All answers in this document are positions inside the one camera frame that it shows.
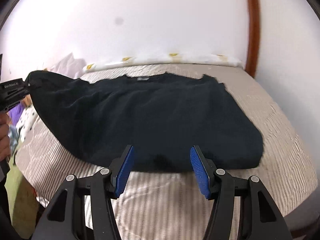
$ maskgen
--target silver screw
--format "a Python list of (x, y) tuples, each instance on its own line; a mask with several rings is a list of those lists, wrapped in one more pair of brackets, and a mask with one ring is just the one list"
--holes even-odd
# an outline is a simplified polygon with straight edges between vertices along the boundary
[(107, 168), (103, 168), (103, 169), (100, 171), (100, 173), (101, 173), (102, 175), (106, 175), (106, 174), (108, 174), (109, 172), (110, 172), (110, 170), (107, 169)]
[(216, 170), (216, 173), (219, 174), (219, 175), (224, 175), (224, 174), (226, 174), (226, 172), (225, 172), (223, 169), (217, 169), (217, 170)]
[(74, 178), (75, 178), (75, 176), (71, 174), (71, 175), (68, 175), (68, 176), (66, 177), (66, 180), (67, 180), (67, 181), (72, 181)]
[(258, 178), (257, 176), (252, 176), (252, 177), (251, 177), (251, 180), (252, 180), (253, 182), (259, 182), (259, 178)]

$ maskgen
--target blue gripper pad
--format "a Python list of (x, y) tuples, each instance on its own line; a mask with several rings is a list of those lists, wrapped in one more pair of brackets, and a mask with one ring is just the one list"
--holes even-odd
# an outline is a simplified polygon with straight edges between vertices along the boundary
[(190, 161), (193, 171), (196, 175), (201, 194), (204, 195), (206, 199), (208, 199), (211, 195), (209, 190), (209, 177), (205, 172), (205, 169), (202, 166), (202, 162), (194, 147), (192, 147), (190, 150)]
[(124, 162), (120, 168), (116, 178), (115, 196), (118, 198), (124, 192), (125, 185), (127, 184), (134, 161), (134, 148), (130, 148)]

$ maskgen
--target striped fabric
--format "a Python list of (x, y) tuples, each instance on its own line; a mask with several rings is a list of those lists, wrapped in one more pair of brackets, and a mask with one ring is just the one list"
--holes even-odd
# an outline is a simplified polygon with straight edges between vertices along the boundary
[[(121, 75), (148, 76), (164, 72), (201, 78), (205, 73), (224, 82), (239, 106), (261, 131), (264, 154), (257, 168), (228, 171), (247, 179), (258, 176), (275, 200), (282, 215), (287, 215), (317, 187), (316, 173), (296, 134), (279, 106), (241, 68), (167, 64), (108, 69), (87, 73), (82, 79), (94, 83)], [(78, 178), (94, 174), (101, 167), (73, 157), (52, 135), (41, 119), (28, 134), (17, 153), (16, 163), (39, 194), (50, 200), (68, 174)], [(121, 197), (112, 202), (122, 239), (202, 239), (212, 202), (200, 194), (190, 174), (151, 174), (131, 172)], [(230, 239), (236, 239), (239, 199)], [(86, 223), (92, 228), (90, 197), (85, 198)]]

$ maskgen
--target wall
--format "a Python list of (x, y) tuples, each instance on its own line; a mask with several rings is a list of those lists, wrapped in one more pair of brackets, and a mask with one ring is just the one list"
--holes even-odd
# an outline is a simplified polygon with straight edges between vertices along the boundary
[[(306, 0), (260, 0), (261, 47), (256, 80), (304, 140), (320, 181), (320, 21)], [(300, 212), (320, 212), (320, 190)]]
[(172, 52), (245, 64), (246, 0), (20, 0), (0, 31), (1, 82), (73, 52), (87, 63)]

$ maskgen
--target white cloth with black spots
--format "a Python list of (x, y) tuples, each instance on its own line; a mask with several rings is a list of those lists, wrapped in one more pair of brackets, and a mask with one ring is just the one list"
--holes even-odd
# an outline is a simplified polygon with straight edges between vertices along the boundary
[(36, 112), (33, 105), (25, 108), (20, 116), (20, 119), (16, 125), (19, 137), (23, 142), (30, 130), (32, 130), (32, 126), (35, 123), (35, 120), (38, 117), (38, 113)]

